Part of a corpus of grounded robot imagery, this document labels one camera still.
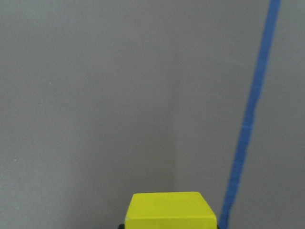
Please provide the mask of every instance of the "blue tape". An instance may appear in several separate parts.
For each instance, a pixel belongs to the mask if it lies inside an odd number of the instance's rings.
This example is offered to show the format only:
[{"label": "blue tape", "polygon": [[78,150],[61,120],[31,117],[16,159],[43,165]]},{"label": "blue tape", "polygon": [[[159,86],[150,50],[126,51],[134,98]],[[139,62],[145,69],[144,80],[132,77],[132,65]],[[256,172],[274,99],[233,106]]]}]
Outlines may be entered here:
[{"label": "blue tape", "polygon": [[219,220],[220,229],[228,229],[230,211],[238,192],[241,173],[243,171],[244,161],[247,156],[247,148],[251,139],[251,133],[254,125],[255,109],[264,84],[264,77],[268,65],[269,52],[272,45],[280,4],[280,0],[270,0],[269,3],[264,33],[261,40],[261,47],[257,58],[247,107],[244,113],[243,124],[239,134],[230,179],[224,198],[223,209]]}]

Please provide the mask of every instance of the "gray surface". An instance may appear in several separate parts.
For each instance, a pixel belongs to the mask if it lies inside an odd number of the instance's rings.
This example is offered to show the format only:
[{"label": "gray surface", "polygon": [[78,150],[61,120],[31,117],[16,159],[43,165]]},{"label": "gray surface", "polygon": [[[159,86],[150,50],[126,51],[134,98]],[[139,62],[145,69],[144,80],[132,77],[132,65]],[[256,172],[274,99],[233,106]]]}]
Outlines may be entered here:
[{"label": "gray surface", "polygon": [[[219,215],[266,10],[1,0],[0,228],[115,228],[134,192]],[[305,224],[304,11],[281,9],[232,228]]]}]

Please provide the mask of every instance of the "yellow block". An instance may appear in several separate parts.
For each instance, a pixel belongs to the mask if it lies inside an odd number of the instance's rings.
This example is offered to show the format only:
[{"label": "yellow block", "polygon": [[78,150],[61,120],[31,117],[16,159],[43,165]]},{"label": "yellow block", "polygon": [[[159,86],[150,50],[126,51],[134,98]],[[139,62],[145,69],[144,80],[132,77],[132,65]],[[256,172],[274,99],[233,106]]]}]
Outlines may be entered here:
[{"label": "yellow block", "polygon": [[217,229],[217,220],[199,192],[138,193],[125,229]]}]

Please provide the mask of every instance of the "yellow box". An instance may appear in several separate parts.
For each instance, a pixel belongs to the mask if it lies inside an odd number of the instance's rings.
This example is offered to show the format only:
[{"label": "yellow box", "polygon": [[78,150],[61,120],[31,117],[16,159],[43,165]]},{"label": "yellow box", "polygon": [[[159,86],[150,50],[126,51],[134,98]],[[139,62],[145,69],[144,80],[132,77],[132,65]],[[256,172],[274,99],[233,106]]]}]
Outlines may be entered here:
[{"label": "yellow box", "polygon": [[138,193],[125,229],[217,229],[217,220],[199,192]]}]

